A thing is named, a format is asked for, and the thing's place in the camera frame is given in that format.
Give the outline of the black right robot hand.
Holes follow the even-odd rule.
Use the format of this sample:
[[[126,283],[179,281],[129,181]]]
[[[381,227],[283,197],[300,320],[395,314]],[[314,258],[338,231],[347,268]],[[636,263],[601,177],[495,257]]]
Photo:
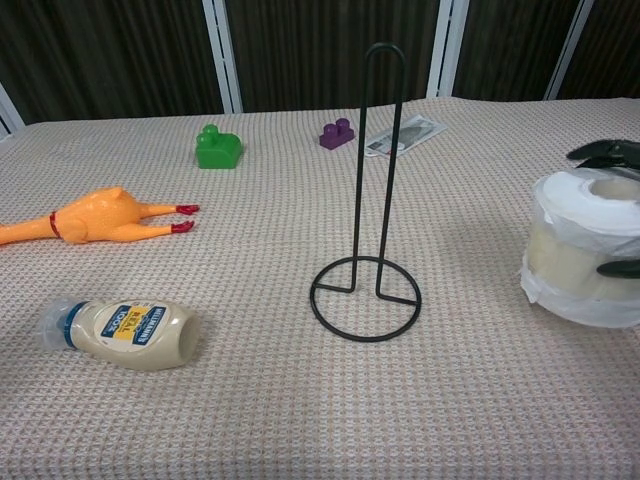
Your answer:
[[[601,139],[584,144],[566,154],[569,160],[581,160],[578,168],[624,168],[639,172],[639,143],[627,139]],[[639,259],[601,264],[596,272],[608,278],[637,280]]]

